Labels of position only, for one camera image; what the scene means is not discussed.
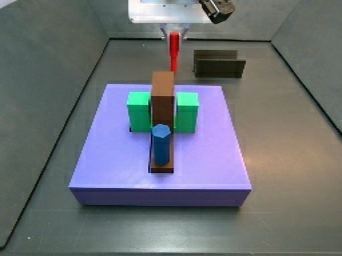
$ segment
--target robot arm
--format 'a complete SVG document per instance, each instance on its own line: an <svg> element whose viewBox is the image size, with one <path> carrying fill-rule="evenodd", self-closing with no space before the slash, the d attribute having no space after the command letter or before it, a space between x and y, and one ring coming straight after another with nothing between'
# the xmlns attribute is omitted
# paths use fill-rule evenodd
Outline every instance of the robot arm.
<svg viewBox="0 0 342 256"><path fill-rule="evenodd" d="M199 0L199 3L214 24L226 21L235 11L231 0Z"/></svg>

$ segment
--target blue cylinder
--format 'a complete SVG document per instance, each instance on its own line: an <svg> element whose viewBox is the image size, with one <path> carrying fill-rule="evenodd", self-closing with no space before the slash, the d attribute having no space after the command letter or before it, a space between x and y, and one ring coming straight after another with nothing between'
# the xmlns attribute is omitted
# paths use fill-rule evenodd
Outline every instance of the blue cylinder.
<svg viewBox="0 0 342 256"><path fill-rule="evenodd" d="M171 130L167 125L157 124L152 128L152 145L155 163L165 165L169 162Z"/></svg>

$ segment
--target red rod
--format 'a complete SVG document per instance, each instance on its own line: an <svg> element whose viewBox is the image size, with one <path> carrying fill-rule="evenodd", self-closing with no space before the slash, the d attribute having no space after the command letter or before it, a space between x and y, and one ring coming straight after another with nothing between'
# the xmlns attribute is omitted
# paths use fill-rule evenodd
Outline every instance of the red rod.
<svg viewBox="0 0 342 256"><path fill-rule="evenodd" d="M169 33L169 57L171 57L171 71L176 72L176 57L179 53L179 33Z"/></svg>

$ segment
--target gray wall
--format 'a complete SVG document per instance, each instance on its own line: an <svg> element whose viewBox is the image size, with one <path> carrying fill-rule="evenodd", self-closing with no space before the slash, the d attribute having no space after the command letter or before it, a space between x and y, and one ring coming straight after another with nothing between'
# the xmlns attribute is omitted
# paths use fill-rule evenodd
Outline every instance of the gray wall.
<svg viewBox="0 0 342 256"><path fill-rule="evenodd" d="M0 8L13 3L16 0L0 0Z"/></svg>
<svg viewBox="0 0 342 256"><path fill-rule="evenodd" d="M107 41L84 0L0 9L0 247Z"/></svg>
<svg viewBox="0 0 342 256"><path fill-rule="evenodd" d="M159 25L129 22L128 0L88 1L109 37L161 37ZM228 21L219 25L192 25L188 37L271 41L296 3L298 0L234 0L236 11Z"/></svg>
<svg viewBox="0 0 342 256"><path fill-rule="evenodd" d="M300 0L272 44L342 131L340 10L340 0Z"/></svg>

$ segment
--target tall brown block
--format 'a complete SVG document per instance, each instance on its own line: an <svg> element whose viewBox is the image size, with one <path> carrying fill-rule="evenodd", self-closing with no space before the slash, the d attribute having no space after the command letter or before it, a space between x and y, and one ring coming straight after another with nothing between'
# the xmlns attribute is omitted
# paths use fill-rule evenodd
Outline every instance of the tall brown block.
<svg viewBox="0 0 342 256"><path fill-rule="evenodd" d="M173 72L153 72L152 77L152 125L160 122L173 132L175 78Z"/></svg>

